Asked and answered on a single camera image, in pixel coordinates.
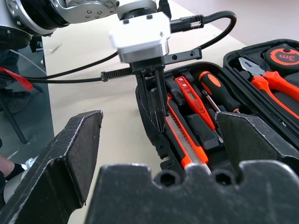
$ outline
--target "pliers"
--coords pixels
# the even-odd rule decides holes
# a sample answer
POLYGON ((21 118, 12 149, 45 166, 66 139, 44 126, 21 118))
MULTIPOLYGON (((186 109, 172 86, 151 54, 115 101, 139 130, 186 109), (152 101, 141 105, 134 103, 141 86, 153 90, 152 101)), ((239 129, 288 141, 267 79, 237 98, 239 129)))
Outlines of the pliers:
POLYGON ((291 115, 299 119, 299 116, 295 114, 292 110, 286 107, 282 102, 280 102, 271 92, 271 90, 277 90, 283 92, 284 94, 292 97, 299 102, 299 88, 290 84, 285 79, 283 79, 277 71, 264 71, 261 67, 243 57, 239 58, 239 62, 242 68, 250 72, 253 76, 251 83, 261 91, 270 101, 274 101, 276 104, 280 105, 291 115))

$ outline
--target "table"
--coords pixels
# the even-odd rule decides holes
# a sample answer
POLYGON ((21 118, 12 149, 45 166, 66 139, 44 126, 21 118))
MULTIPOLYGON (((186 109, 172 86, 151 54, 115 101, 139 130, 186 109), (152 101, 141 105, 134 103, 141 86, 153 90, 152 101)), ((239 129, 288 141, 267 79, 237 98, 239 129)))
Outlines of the table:
MULTIPOLYGON (((192 15, 191 12, 170 1, 172 19, 192 15)), ((116 15, 83 24, 74 24, 58 29, 52 37, 43 38, 48 75, 71 70, 100 60, 115 50, 108 38, 110 28, 118 21, 116 15), (54 53, 51 50, 61 45, 54 53)), ((173 34, 169 40, 170 54, 193 49, 214 38, 221 31, 207 24, 203 29, 173 34)), ((203 50, 202 61, 222 65, 226 53, 245 45, 231 36, 203 50)), ((169 65, 166 70, 184 64, 169 65)), ((126 68, 118 57, 57 79, 80 79, 98 77, 101 71, 126 68)), ((145 134, 135 98, 136 78, 134 76, 108 82, 84 84, 49 84, 50 104, 54 134, 58 134, 70 117, 79 113, 102 110, 104 119, 100 133, 97 177, 100 166, 109 163, 144 163, 155 175, 160 171, 160 162, 155 148, 145 134)), ((72 224, 84 222, 87 207, 75 211, 69 220, 72 224)))

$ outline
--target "black toolbox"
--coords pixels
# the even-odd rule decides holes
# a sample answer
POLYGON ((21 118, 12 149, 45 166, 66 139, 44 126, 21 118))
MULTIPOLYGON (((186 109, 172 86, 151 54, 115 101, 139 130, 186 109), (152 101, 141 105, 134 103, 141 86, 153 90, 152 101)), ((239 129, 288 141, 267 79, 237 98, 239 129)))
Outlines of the black toolbox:
MULTIPOLYGON (((172 103, 175 104, 174 106, 178 112, 177 115, 180 116, 180 119, 184 122, 184 126, 191 132, 192 139, 203 146, 209 159, 208 166, 211 170, 221 168, 234 172, 231 165, 231 159, 228 157, 225 149, 225 142, 214 144, 215 141, 213 141, 212 138, 205 142, 202 141, 200 134, 198 134, 197 131, 202 131, 202 129, 206 127, 200 128, 203 127, 201 126, 202 121, 198 119, 186 103, 182 92, 178 86, 176 86, 174 78, 184 76, 205 104, 211 118, 214 118, 215 111, 206 97, 202 94, 202 86, 199 83, 199 75, 202 72, 211 72, 225 85, 230 95, 242 105, 239 108, 241 113, 260 117, 285 141, 290 143, 295 149, 299 150, 299 119, 296 119, 278 105, 270 102, 266 96, 250 83, 250 74, 244 71, 238 62, 239 57, 244 57, 260 65, 264 70, 275 68, 285 80, 299 87, 299 69, 297 66, 290 66, 290 69, 285 71, 283 68, 279 68, 265 61, 264 57, 268 54, 268 50, 275 46, 280 46, 287 50, 299 50, 299 42, 297 41, 287 39, 273 40, 228 53, 224 57, 223 68, 209 62, 198 62, 165 72, 164 79, 166 82, 166 89, 173 97, 172 103)), ((154 78, 148 78, 146 82, 149 91, 155 89, 156 83, 154 78)), ((299 102, 281 92, 274 91, 273 93, 276 98, 299 116, 299 102)), ((138 87, 136 89, 136 98, 142 122, 149 140, 156 147, 160 158, 167 158, 167 160, 161 163, 161 169, 172 169, 180 175, 184 175, 181 165, 184 154, 181 153, 181 147, 178 145, 174 136, 169 133, 171 130, 165 126, 164 132, 160 133, 153 128, 141 105, 138 87)), ((227 110, 227 108, 222 105, 218 105, 218 107, 222 111, 227 110)))

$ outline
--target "tape measure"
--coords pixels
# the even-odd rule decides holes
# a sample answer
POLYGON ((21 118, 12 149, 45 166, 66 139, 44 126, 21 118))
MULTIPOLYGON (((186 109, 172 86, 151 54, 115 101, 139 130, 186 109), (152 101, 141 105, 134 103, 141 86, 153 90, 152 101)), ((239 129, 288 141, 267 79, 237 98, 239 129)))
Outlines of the tape measure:
POLYGON ((285 43, 267 50, 265 60, 273 71, 281 75, 299 71, 299 51, 285 43))

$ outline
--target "red strap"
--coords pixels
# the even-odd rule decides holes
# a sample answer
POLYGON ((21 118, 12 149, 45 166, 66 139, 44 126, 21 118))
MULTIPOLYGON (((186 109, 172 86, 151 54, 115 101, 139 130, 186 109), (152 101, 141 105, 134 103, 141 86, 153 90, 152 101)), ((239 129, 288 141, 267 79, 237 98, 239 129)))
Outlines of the red strap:
POLYGON ((33 89, 33 85, 31 84, 31 82, 29 82, 27 79, 25 79, 23 76, 20 76, 10 70, 7 70, 5 68, 0 68, 0 71, 4 71, 7 74, 9 74, 11 77, 13 77, 15 80, 17 80, 19 83, 22 84, 22 86, 25 87, 26 90, 31 90, 33 89))

